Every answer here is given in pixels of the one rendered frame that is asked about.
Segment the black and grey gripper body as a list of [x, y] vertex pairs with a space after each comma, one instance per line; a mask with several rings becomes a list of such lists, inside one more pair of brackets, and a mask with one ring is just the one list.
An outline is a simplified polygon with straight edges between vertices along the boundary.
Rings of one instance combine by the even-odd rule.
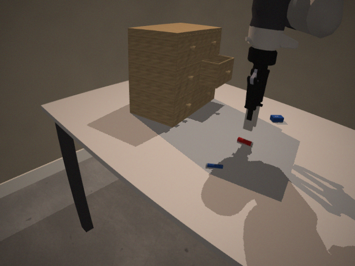
[[[257, 69], [258, 83], [261, 82], [262, 72], [267, 70], [268, 66], [275, 65], [277, 51], [261, 50], [253, 47], [249, 48], [248, 60], [253, 63], [252, 74]], [[267, 66], [268, 65], [268, 66]]]

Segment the brown wooden chest of drawers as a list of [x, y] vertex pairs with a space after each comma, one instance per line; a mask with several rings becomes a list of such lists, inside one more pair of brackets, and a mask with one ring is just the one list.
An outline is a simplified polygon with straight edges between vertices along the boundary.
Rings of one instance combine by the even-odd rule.
[[[213, 29], [212, 29], [213, 28]], [[174, 127], [175, 99], [198, 86], [175, 97], [177, 68], [218, 54], [200, 57], [200, 59], [177, 66], [178, 37], [181, 34], [202, 33], [222, 28], [189, 23], [170, 23], [128, 28], [128, 66], [129, 66], [129, 102], [130, 113], [161, 124]]]

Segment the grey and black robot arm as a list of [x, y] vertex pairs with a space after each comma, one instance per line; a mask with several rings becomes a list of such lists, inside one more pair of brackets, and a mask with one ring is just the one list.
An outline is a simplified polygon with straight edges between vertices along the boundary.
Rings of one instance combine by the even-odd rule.
[[261, 50], [296, 49], [298, 41], [284, 34], [285, 27], [324, 38], [340, 26], [343, 5], [344, 0], [253, 0], [245, 41]]

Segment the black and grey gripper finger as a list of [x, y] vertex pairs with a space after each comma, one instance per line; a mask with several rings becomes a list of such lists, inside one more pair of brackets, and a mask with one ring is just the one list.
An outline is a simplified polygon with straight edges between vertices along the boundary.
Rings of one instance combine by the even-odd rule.
[[261, 104], [261, 102], [263, 101], [263, 96], [264, 96], [264, 93], [265, 93], [267, 78], [268, 78], [270, 70], [267, 69], [265, 71], [266, 71], [266, 76], [265, 76], [264, 81], [263, 81], [263, 86], [260, 87], [260, 93], [259, 93], [259, 96], [258, 96], [258, 102], [257, 102], [257, 106], [256, 106], [256, 116], [255, 116], [255, 121], [254, 121], [253, 127], [256, 127], [259, 110], [260, 110], [260, 107], [263, 106], [263, 104]]
[[253, 74], [251, 69], [250, 74], [251, 76], [247, 77], [246, 102], [244, 106], [246, 108], [246, 115], [245, 115], [245, 121], [243, 126], [243, 129], [248, 131], [252, 131], [253, 129], [253, 124], [256, 115], [256, 106], [258, 102], [258, 96], [260, 93], [260, 87], [263, 86], [263, 81], [266, 76], [266, 72], [265, 71], [262, 72], [260, 84], [258, 83], [257, 69], [254, 70]]

